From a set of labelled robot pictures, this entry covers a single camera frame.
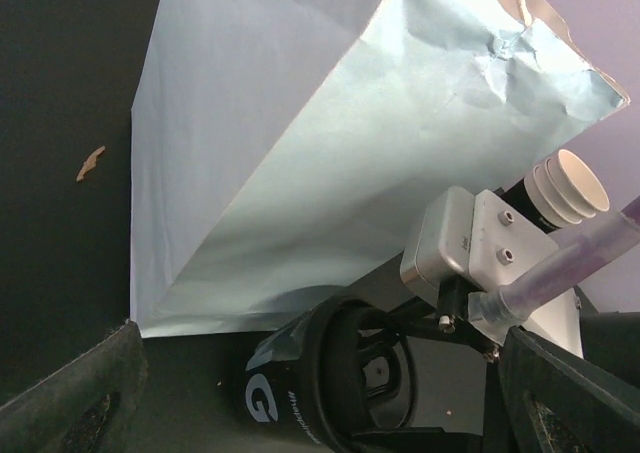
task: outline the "g logo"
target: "g logo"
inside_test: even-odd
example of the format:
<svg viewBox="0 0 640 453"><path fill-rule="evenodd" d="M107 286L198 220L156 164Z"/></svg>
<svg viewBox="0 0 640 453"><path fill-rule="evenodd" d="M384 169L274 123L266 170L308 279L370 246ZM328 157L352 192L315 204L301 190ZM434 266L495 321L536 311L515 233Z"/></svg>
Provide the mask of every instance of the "g logo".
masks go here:
<svg viewBox="0 0 640 453"><path fill-rule="evenodd" d="M267 397L268 411L265 411L262 401L257 400L254 404L253 393L256 390L260 390ZM249 383L247 383L247 389L244 392L244 400L247 403L247 409L254 420L258 423L269 423L271 420L278 421L278 408L276 406L276 399L273 397L271 391L271 385L267 381L267 378L262 374L257 374L251 377Z"/></svg>

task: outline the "plastic tube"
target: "plastic tube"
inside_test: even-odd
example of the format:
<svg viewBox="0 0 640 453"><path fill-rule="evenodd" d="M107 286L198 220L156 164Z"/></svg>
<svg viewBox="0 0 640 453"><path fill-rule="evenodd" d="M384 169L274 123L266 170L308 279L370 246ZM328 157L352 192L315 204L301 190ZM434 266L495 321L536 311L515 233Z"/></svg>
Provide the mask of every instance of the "plastic tube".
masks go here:
<svg viewBox="0 0 640 453"><path fill-rule="evenodd" d="M607 216L598 229L577 235L510 285L470 295L471 324L503 344L511 326L640 243L640 197Z"/></svg>

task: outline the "dry leaf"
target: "dry leaf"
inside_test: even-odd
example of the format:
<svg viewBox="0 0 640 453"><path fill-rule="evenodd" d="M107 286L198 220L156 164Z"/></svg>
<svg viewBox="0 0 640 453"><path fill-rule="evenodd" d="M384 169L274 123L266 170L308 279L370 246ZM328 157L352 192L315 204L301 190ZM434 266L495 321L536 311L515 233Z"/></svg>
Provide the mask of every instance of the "dry leaf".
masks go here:
<svg viewBox="0 0 640 453"><path fill-rule="evenodd" d="M76 181L84 180L84 175L87 173L87 171L93 170L96 167L96 162L98 161L98 157L106 149L107 149L106 146L101 146L100 148L98 148L96 151L94 151L89 155L89 158L87 158L85 162L82 164L82 168L80 168L80 173L78 173L78 176L76 177Z"/></svg>

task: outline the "screw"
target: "screw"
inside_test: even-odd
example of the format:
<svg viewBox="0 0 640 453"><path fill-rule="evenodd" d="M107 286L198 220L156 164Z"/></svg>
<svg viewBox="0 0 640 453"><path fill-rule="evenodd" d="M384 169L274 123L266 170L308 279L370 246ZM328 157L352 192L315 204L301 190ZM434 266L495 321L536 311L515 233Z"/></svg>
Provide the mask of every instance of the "screw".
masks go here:
<svg viewBox="0 0 640 453"><path fill-rule="evenodd" d="M487 351L482 355L487 363L495 363L500 360L500 350L497 346L493 347L493 350Z"/></svg>
<svg viewBox="0 0 640 453"><path fill-rule="evenodd" d="M438 320L438 328L445 333L453 333L456 331L453 319L447 315L443 315Z"/></svg>
<svg viewBox="0 0 640 453"><path fill-rule="evenodd" d="M508 248L502 248L497 252L498 261L503 265L509 265L513 263L513 253Z"/></svg>
<svg viewBox="0 0 640 453"><path fill-rule="evenodd" d="M504 210L498 213L498 220L500 220L500 223L502 223L504 226L509 226L513 224L514 221L516 221L513 213L511 213L509 210Z"/></svg>

